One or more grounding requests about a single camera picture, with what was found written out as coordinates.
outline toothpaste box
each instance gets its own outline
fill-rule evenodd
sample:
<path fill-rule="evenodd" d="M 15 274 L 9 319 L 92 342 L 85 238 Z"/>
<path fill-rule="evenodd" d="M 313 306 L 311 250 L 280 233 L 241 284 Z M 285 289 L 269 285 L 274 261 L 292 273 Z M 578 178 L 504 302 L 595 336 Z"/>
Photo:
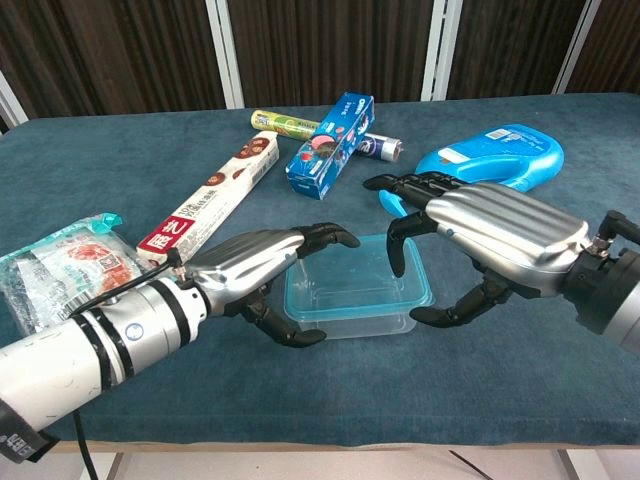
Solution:
<path fill-rule="evenodd" d="M 343 94 L 287 165 L 293 189 L 322 200 L 373 121 L 371 95 Z"/>

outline blue detergent bottle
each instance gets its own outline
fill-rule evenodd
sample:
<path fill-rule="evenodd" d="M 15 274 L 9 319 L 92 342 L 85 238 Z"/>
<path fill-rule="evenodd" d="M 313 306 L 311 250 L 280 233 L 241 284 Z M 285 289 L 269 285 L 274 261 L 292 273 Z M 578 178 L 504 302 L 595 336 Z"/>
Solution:
<path fill-rule="evenodd" d="M 563 162 L 556 140 L 531 127 L 509 124 L 431 152 L 416 173 L 442 172 L 469 183 L 497 182 L 526 192 L 555 177 Z M 407 214 L 400 197 L 386 191 L 379 195 L 387 212 Z"/>

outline plastic wrapper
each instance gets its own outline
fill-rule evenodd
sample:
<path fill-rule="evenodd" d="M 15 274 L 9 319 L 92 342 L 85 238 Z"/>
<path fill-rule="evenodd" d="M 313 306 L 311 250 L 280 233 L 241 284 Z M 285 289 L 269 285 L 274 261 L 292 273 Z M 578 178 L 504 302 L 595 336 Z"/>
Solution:
<path fill-rule="evenodd" d="M 112 231 L 120 223 L 112 213 L 85 218 L 0 258 L 0 290 L 23 335 L 151 268 Z"/>

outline table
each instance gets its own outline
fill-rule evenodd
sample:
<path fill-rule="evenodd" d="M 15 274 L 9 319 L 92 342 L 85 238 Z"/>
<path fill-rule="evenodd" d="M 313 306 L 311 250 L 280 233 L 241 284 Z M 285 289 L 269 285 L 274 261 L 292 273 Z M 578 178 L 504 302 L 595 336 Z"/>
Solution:
<path fill-rule="evenodd" d="M 280 108 L 320 119 L 327 107 Z M 114 211 L 136 244 L 254 131 L 249 110 L 32 120 L 0 139 L 0 255 L 87 215 Z M 427 152 L 504 123 L 555 137 L 565 166 L 532 195 L 588 220 L 640 220 L 640 97 L 577 94 L 376 105 L 375 132 L 399 137 L 398 164 L 351 159 L 324 201 L 291 191 L 281 159 L 210 239 L 335 221 L 358 235 L 391 220 L 361 182 L 407 173 Z M 438 237 L 417 239 L 442 306 L 479 281 Z M 283 279 L 270 301 L 282 308 Z M 240 317 L 83 408 L 92 440 L 370 443 L 640 443 L 640 359 L 592 335 L 560 298 L 513 296 L 464 328 L 273 343 Z M 4 303 L 0 345 L 19 338 Z M 73 439 L 71 421 L 50 429 Z"/>

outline silver robotic hand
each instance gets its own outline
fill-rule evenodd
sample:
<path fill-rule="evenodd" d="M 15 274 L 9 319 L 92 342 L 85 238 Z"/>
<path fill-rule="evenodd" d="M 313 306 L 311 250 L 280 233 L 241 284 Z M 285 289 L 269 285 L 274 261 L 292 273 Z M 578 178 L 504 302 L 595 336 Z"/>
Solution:
<path fill-rule="evenodd" d="M 0 349 L 0 454 L 37 459 L 54 441 L 42 429 L 194 341 L 207 317 L 241 314 L 289 347 L 322 341 L 292 328 L 265 295 L 299 258 L 329 244 L 357 247 L 333 223 L 234 237 L 185 265 L 177 252 L 143 277 L 72 312 L 68 321 Z M 173 268 L 172 280 L 157 275 Z"/>
<path fill-rule="evenodd" d="M 324 340 L 326 334 L 295 330 L 269 308 L 265 295 L 279 273 L 331 243 L 351 248 L 360 245 L 356 237 L 333 223 L 245 233 L 189 262 L 189 281 L 203 293 L 210 315 L 241 314 L 277 343 L 307 347 Z"/>
<path fill-rule="evenodd" d="M 365 188 L 388 190 L 418 209 L 391 222 L 387 251 L 396 276 L 404 273 L 405 238 L 440 233 L 456 243 L 483 274 L 483 282 L 447 309 L 410 312 L 433 327 L 464 325 L 507 301 L 564 295 L 578 321 L 640 353 L 640 255 L 609 249 L 617 235 L 640 245 L 640 229 L 616 211 L 593 239 L 587 222 L 494 183 L 466 184 L 437 172 L 380 175 Z"/>

